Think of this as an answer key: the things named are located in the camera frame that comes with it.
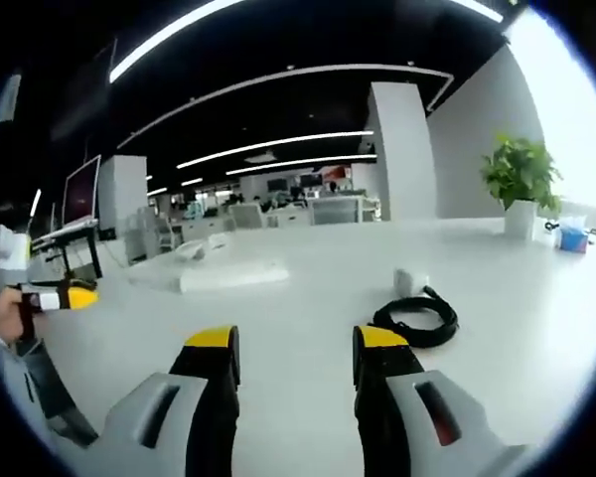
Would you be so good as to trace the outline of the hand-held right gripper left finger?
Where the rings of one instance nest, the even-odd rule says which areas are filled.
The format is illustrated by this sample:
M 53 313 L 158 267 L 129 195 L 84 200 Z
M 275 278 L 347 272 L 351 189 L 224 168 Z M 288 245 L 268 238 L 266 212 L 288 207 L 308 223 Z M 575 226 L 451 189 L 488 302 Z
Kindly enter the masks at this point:
M 235 326 L 205 329 L 117 403 L 86 450 L 89 476 L 229 476 L 239 417 Z

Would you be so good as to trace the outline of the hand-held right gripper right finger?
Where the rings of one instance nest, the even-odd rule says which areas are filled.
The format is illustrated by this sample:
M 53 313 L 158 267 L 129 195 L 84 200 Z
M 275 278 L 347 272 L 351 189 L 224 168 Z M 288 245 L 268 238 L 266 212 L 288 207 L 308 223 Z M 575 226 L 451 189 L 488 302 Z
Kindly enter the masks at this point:
M 355 417 L 367 476 L 514 476 L 523 445 L 492 431 L 483 406 L 408 342 L 374 326 L 353 332 Z

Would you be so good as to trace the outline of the person's left hand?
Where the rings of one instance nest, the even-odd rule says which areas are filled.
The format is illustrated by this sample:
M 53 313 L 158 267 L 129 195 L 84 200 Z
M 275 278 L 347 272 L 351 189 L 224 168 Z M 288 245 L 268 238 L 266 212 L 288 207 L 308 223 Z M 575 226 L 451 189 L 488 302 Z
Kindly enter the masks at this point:
M 17 342 L 24 333 L 19 305 L 22 292 L 6 287 L 0 292 L 0 339 L 7 345 Z

